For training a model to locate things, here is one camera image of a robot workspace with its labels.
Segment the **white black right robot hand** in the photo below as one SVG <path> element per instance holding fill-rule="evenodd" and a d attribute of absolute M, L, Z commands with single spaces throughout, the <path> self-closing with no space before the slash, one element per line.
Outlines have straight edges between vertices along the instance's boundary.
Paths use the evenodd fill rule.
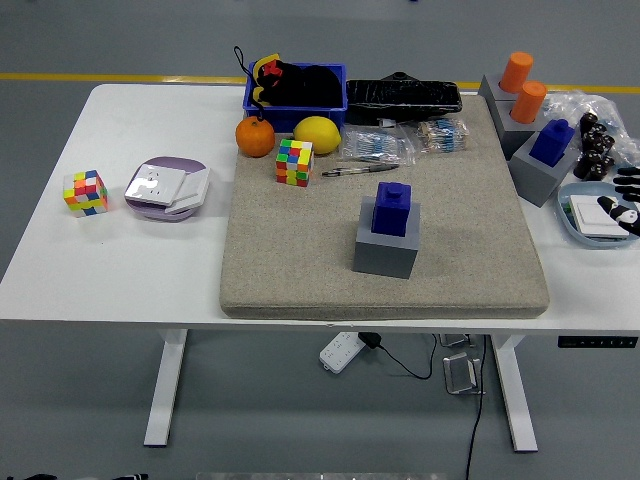
<path fill-rule="evenodd" d="M 637 167 L 619 168 L 613 179 L 615 191 L 626 201 L 639 202 L 639 169 Z M 606 196 L 597 198 L 597 203 L 625 231 L 639 235 L 639 212 L 620 205 Z"/>

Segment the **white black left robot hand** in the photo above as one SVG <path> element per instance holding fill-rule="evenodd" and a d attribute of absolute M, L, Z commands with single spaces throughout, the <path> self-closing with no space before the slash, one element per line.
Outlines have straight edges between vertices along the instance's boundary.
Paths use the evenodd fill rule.
<path fill-rule="evenodd" d="M 37 473 L 27 477 L 18 477 L 18 476 L 7 476 L 4 478 L 5 480 L 61 480 L 64 479 L 60 476 L 48 473 Z M 100 478 L 95 476 L 84 476 L 79 478 L 71 478 L 74 480 L 99 480 Z M 115 478 L 107 478 L 111 480 L 148 480 L 149 475 L 147 473 L 137 473 L 137 474 L 129 474 L 129 475 L 121 475 Z"/>

